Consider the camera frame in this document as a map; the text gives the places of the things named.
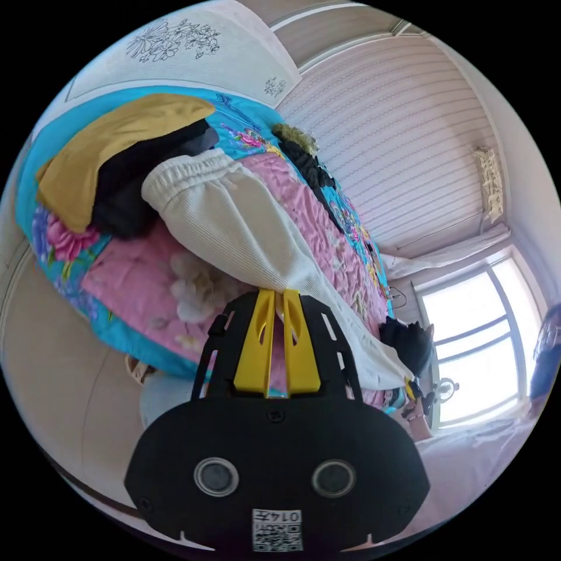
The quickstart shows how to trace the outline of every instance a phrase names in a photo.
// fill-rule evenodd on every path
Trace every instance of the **yellow towel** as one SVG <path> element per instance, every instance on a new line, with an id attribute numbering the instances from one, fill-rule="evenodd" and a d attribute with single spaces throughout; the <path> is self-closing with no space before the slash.
<path id="1" fill-rule="evenodd" d="M 76 134 L 36 174 L 37 201 L 71 231 L 92 220 L 100 167 L 136 142 L 157 138 L 207 118 L 214 106 L 176 93 L 154 93 L 125 103 Z"/>

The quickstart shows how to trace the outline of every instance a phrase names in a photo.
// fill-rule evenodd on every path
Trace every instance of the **white curtain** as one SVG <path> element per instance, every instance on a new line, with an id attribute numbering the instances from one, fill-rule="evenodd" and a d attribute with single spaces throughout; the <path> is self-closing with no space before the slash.
<path id="1" fill-rule="evenodd" d="M 386 270 L 387 279 L 395 281 L 424 269 L 437 269 L 463 261 L 472 255 L 476 255 L 489 247 L 507 240 L 510 234 L 511 231 L 508 227 L 500 223 L 480 236 L 475 236 L 458 244 L 433 251 L 427 255 L 415 257 L 414 259 L 381 254 L 382 263 Z"/>

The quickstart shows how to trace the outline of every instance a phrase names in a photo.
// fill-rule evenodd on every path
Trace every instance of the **floral wall drawing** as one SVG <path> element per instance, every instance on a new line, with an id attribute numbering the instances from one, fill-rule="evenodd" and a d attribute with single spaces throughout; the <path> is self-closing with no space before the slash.
<path id="1" fill-rule="evenodd" d="M 127 45 L 127 55 L 141 63 L 166 60 L 176 55 L 183 44 L 184 49 L 195 49 L 195 58 L 216 54 L 220 45 L 216 37 L 220 33 L 210 25 L 191 23 L 184 19 L 174 27 L 166 19 L 148 25 L 135 35 Z"/>

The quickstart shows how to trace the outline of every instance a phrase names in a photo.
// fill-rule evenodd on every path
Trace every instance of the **white pants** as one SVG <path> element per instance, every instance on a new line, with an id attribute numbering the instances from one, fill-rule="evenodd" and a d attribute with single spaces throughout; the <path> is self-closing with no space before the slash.
<path id="1" fill-rule="evenodd" d="M 413 378 L 395 349 L 366 329 L 329 282 L 263 182 L 223 150 L 163 162 L 146 177 L 142 197 L 179 243 L 217 269 L 249 285 L 298 290 L 328 305 L 363 388 L 393 389 Z"/>

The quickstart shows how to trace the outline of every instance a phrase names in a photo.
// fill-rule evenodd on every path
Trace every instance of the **qr code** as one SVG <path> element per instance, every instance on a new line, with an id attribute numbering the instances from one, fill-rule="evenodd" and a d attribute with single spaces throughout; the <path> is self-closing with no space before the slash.
<path id="1" fill-rule="evenodd" d="M 302 512 L 255 508 L 253 551 L 302 551 Z"/>

